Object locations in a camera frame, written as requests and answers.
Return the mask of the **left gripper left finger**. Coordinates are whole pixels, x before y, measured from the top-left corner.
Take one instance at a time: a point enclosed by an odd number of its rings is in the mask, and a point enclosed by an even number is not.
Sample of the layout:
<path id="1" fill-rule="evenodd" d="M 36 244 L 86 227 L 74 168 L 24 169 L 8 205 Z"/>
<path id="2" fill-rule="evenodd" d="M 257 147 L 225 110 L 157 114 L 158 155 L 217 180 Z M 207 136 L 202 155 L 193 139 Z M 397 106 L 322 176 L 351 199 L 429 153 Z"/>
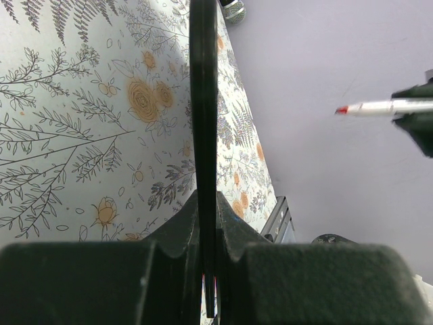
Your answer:
<path id="1" fill-rule="evenodd" d="M 199 324 L 198 196 L 143 240 L 1 250 L 2 324 Z"/>

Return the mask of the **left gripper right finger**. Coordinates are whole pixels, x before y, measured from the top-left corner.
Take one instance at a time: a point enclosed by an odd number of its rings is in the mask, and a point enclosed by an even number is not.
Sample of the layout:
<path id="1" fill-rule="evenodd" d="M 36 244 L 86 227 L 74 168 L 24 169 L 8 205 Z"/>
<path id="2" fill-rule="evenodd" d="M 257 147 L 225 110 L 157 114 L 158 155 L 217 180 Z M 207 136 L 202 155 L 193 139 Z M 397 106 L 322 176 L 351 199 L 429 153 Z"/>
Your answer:
<path id="1" fill-rule="evenodd" d="M 431 324 L 411 270 L 376 244 L 274 244 L 217 196 L 220 324 Z"/>

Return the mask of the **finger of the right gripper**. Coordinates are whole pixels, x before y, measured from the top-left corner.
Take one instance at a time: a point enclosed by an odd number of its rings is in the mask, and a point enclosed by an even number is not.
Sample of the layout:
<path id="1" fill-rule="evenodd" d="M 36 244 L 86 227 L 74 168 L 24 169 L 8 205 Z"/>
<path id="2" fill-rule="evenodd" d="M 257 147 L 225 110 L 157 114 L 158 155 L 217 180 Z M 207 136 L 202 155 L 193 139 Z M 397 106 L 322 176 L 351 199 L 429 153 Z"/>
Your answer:
<path id="1" fill-rule="evenodd" d="M 404 114 L 392 122 L 412 138 L 424 156 L 432 158 L 432 113 Z"/>
<path id="2" fill-rule="evenodd" d="M 392 99 L 427 99 L 433 98 L 433 82 L 428 81 L 423 85 L 414 85 L 392 93 Z"/>

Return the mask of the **small whiteboard black frame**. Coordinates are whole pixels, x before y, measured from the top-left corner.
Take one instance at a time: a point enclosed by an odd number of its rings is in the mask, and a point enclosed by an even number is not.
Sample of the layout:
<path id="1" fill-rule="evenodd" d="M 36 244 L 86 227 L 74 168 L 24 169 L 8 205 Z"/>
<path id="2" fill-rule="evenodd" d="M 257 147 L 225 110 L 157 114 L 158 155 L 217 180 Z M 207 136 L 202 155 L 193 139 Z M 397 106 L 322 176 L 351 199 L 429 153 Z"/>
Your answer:
<path id="1" fill-rule="evenodd" d="M 192 1 L 189 16 L 191 112 L 200 247 L 208 318 L 215 316 L 218 95 L 216 35 L 216 1 Z"/>

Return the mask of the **red whiteboard marker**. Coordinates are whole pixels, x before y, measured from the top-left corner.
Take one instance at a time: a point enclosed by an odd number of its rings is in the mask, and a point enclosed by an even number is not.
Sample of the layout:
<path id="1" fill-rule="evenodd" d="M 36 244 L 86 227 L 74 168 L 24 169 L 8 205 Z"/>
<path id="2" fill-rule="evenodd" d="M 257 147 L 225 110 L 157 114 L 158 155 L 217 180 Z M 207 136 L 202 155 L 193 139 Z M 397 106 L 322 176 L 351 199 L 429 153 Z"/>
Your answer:
<path id="1" fill-rule="evenodd" d="M 388 100 L 380 102 L 362 102 L 342 106 L 335 114 L 353 116 L 384 116 L 398 114 L 412 114 L 432 111 L 432 100 Z"/>

